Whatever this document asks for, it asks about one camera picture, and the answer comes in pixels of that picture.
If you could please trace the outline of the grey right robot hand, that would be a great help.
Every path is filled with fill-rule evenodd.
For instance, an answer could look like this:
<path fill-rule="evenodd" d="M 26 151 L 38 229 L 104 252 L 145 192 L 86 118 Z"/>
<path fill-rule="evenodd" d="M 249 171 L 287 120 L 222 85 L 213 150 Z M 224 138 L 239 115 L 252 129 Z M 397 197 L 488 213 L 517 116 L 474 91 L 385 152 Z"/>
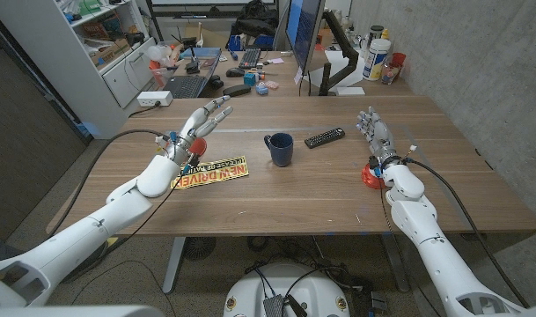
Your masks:
<path fill-rule="evenodd" d="M 399 164 L 400 156 L 395 149 L 393 134 L 380 115 L 369 107 L 367 112 L 359 112 L 357 120 L 357 128 L 365 136 L 371 154 L 378 159 L 382 168 Z"/>

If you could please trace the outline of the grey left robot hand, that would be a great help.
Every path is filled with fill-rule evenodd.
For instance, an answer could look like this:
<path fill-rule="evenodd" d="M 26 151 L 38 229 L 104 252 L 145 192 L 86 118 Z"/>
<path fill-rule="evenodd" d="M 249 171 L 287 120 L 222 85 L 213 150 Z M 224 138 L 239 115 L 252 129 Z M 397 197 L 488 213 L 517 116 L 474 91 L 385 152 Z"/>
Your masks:
<path fill-rule="evenodd" d="M 230 96 L 224 95 L 213 99 L 204 107 L 196 109 L 177 133 L 175 139 L 165 147 L 164 156 L 178 165 L 187 161 L 190 156 L 189 148 L 194 144 L 195 139 L 207 136 L 219 122 L 232 112 L 232 107 L 227 107 L 209 120 L 209 116 L 230 99 Z"/>

